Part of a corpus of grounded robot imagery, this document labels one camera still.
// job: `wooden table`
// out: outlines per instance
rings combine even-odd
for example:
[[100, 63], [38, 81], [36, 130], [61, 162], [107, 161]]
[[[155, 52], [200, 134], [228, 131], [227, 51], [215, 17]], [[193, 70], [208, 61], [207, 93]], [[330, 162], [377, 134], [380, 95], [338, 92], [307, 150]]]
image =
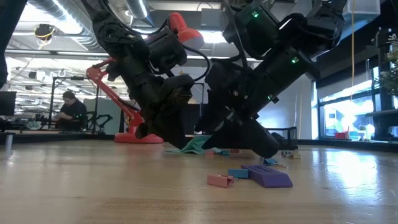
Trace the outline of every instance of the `wooden table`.
[[251, 151], [230, 157], [165, 152], [169, 144], [69, 141], [15, 144], [1, 160], [1, 224], [397, 223], [398, 154], [301, 146], [288, 164], [291, 189], [239, 180], [206, 184], [258, 164]]

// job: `person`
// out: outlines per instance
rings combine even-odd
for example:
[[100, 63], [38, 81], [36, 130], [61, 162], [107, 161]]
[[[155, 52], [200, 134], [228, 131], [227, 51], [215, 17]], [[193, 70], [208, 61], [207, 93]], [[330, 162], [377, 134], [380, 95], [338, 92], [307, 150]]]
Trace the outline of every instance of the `person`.
[[85, 114], [86, 106], [70, 91], [63, 93], [62, 98], [65, 104], [58, 114], [58, 125], [66, 131], [81, 131], [83, 122], [75, 117]]

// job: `ceiling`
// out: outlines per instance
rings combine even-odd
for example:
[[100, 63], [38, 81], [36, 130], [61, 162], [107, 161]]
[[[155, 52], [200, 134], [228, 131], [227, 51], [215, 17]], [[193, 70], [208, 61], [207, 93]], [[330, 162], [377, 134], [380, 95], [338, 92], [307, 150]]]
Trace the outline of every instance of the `ceiling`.
[[[54, 0], [59, 2], [65, 2], [70, 0]], [[130, 23], [131, 18], [126, 13], [127, 7], [124, 0], [109, 0], [111, 7], [117, 12], [117, 15], [125, 23]], [[303, 11], [305, 14], [306, 10], [310, 10], [311, 0], [298, 0], [297, 4], [286, 3], [285, 1], [271, 1], [269, 3], [271, 12], [274, 13], [276, 18], [283, 19], [290, 12], [297, 12], [298, 10]], [[72, 0], [80, 9], [83, 9], [83, 5], [80, 0]], [[239, 4], [240, 1], [231, 1], [232, 4]], [[148, 0], [150, 7], [150, 19], [153, 21], [156, 27], [163, 23], [164, 19], [170, 14], [171, 11], [178, 9], [178, 12], [185, 18], [186, 23], [189, 27], [199, 30], [205, 38], [206, 44], [200, 49], [207, 56], [213, 57], [230, 57], [237, 54], [237, 50], [233, 44], [227, 44], [221, 35], [221, 28], [217, 26], [202, 26], [202, 11], [207, 9], [219, 9], [219, 1], [209, 1], [209, 4], [205, 2], [195, 0], [184, 0], [184, 1], [165, 1], [165, 0]], [[39, 24], [51, 24], [54, 25], [57, 30], [54, 33], [51, 41], [47, 45], [43, 45], [41, 40], [38, 40], [33, 34], [33, 31]], [[141, 29], [145, 31], [154, 30], [147, 21], [140, 21], [137, 19], [133, 20], [132, 26], [135, 29]], [[21, 19], [16, 27], [14, 35], [8, 45], [8, 49], [27, 49], [27, 50], [51, 50], [51, 51], [69, 51], [69, 52], [88, 52], [84, 46], [82, 46], [76, 37], [65, 37], [65, 30], [73, 32], [73, 26], [68, 23], [61, 24], [60, 21], [56, 20], [50, 14], [46, 14], [34, 6], [28, 4], [25, 7]], [[74, 31], [73, 34], [78, 34], [79, 30]], [[6, 54], [7, 56], [7, 67], [9, 70], [9, 90], [18, 92], [17, 99], [17, 111], [48, 111], [50, 104], [50, 94], [52, 86], [52, 78], [59, 75], [64, 77], [71, 77], [74, 75], [84, 76], [85, 70], [92, 64], [100, 62], [98, 58], [86, 57], [86, 58], [57, 58], [56, 56], [48, 55], [46, 57], [36, 56], [34, 54], [27, 55], [13, 55]], [[205, 63], [192, 63], [188, 62], [184, 67], [175, 68], [174, 72], [182, 71], [189, 73], [191, 76], [199, 76], [204, 71]], [[37, 78], [29, 78], [30, 72], [36, 72]], [[106, 77], [103, 79], [104, 82], [108, 83], [109, 86], [115, 86], [116, 91], [123, 96], [127, 97], [127, 88], [121, 78], [115, 80], [115, 82], [108, 82]], [[79, 99], [93, 98], [96, 93], [96, 87], [93, 86], [88, 80], [84, 81], [71, 81], [65, 80], [63, 83], [58, 84], [55, 89], [54, 104], [55, 109], [59, 108], [63, 104], [61, 94], [70, 89], [76, 90], [76, 95]], [[194, 101], [201, 101], [201, 89], [193, 88]]]

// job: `window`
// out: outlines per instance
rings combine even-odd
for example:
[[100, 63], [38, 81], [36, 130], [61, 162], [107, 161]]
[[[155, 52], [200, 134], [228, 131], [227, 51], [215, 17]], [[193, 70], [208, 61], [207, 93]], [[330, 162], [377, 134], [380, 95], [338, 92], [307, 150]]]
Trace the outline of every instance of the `window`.
[[334, 137], [335, 133], [356, 131], [363, 139], [374, 134], [373, 119], [366, 113], [373, 112], [372, 96], [331, 103], [321, 107], [323, 112], [323, 137]]

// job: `orange lamp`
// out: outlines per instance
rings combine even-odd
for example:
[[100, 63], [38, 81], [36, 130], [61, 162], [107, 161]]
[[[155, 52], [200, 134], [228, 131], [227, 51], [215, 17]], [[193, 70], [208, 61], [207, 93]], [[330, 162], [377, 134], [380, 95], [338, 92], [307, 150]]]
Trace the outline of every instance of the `orange lamp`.
[[170, 29], [172, 32], [177, 34], [178, 39], [182, 44], [196, 50], [199, 50], [203, 44], [205, 44], [203, 36], [199, 33], [199, 31], [188, 28], [181, 14], [173, 12], [171, 13], [169, 19]]

